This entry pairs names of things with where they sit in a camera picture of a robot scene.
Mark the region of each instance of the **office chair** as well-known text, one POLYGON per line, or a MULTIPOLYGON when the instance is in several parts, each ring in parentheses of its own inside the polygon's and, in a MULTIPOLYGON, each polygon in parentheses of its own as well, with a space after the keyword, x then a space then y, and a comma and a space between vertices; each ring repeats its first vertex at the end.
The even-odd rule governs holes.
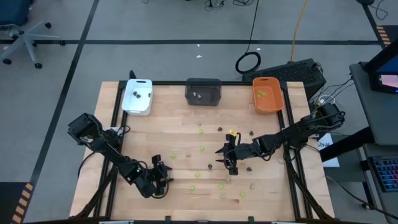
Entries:
MULTIPOLYGON (((34 40, 60 40, 60 37, 35 34, 35 32, 44 27, 48 29, 51 28, 51 23, 44 21, 36 24, 25 32, 21 30, 21 25, 27 21, 30 4, 31 0, 0 0, 0 29, 7 28, 10 32, 10 36, 15 40, 0 56, 0 59, 6 65, 10 65, 12 61, 7 57, 14 53, 19 47, 25 45, 30 58, 34 62, 35 68, 40 69, 43 65, 36 62, 33 48, 36 47, 37 44, 34 40)), ((64 46, 65 44, 66 42, 64 40, 60 40, 60 45, 64 46)))

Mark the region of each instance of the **dark gray container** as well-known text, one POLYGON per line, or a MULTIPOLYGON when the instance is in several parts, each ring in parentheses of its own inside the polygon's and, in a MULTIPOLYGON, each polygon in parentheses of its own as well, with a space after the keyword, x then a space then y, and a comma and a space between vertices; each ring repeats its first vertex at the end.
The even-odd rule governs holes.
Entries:
POLYGON ((217 106, 221 99, 221 80, 189 78, 185 84, 185 98, 189 105, 217 106))

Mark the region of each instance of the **keyboard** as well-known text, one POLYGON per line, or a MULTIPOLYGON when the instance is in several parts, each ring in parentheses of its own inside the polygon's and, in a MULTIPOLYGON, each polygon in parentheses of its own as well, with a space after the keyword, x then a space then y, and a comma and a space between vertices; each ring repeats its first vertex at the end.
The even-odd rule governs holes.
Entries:
POLYGON ((383 192, 398 191, 398 155, 370 157, 383 192))
POLYGON ((257 77, 274 77, 280 81, 303 82, 304 84, 309 84, 315 82, 320 73, 313 66, 314 64, 315 62, 312 59, 306 59, 247 73, 243 75, 242 80, 250 82, 257 77))

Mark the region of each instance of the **white plastic container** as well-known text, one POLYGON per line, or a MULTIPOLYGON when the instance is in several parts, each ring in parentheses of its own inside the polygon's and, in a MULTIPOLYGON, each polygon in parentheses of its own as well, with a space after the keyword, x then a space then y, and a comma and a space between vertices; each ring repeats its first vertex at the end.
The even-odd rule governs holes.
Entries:
POLYGON ((152 81, 130 79, 124 91, 122 109, 130 115, 147 116, 152 105, 152 94, 152 81))

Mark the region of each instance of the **orange bin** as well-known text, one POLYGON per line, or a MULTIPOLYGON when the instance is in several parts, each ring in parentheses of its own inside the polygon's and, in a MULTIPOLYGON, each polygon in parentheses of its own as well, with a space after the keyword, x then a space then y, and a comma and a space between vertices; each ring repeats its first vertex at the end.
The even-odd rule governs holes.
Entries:
POLYGON ((284 107, 279 81, 273 77, 259 77, 253 80, 253 96, 256 112, 276 113, 284 107))

